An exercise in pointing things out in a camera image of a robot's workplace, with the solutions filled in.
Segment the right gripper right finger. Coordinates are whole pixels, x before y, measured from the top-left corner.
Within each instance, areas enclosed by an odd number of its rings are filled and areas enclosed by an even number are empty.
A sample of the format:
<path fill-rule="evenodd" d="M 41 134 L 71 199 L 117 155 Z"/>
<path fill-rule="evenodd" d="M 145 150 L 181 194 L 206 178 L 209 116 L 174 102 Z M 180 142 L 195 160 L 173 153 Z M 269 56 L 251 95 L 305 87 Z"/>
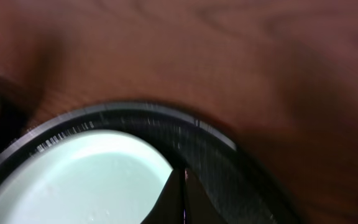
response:
<path fill-rule="evenodd" d="M 185 169 L 185 211 L 191 224 L 225 224 L 194 172 Z"/>

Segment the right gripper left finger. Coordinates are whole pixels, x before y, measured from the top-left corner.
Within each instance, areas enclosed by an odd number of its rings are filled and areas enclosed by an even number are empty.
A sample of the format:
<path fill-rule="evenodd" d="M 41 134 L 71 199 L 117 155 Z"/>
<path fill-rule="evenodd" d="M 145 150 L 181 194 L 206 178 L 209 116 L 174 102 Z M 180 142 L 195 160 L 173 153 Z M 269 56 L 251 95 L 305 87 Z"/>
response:
<path fill-rule="evenodd" d="M 184 224 L 185 206 L 183 169 L 174 169 L 169 175 L 158 199 L 141 224 Z"/>

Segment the black round tray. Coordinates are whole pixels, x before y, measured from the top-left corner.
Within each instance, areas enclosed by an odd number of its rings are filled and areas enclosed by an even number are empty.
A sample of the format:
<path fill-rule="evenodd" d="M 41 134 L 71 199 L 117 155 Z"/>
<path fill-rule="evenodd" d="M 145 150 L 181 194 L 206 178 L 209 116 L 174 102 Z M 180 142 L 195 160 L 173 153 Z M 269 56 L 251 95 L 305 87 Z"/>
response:
<path fill-rule="evenodd" d="M 191 171 L 227 223 L 301 223 L 275 179 L 230 138 L 182 111 L 146 102 L 101 104 L 62 114 L 0 153 L 0 185 L 34 154 L 69 136 L 123 131 L 153 145 L 173 167 Z"/>

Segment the lower light blue plate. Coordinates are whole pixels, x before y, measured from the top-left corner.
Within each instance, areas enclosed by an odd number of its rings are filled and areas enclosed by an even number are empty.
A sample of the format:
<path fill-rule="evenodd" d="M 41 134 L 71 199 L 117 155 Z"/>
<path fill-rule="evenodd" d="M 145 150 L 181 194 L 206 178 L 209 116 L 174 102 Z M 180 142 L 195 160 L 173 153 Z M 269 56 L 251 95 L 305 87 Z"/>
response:
<path fill-rule="evenodd" d="M 65 139 L 0 186 L 0 224 L 140 223 L 172 167 L 153 146 L 119 131 Z"/>

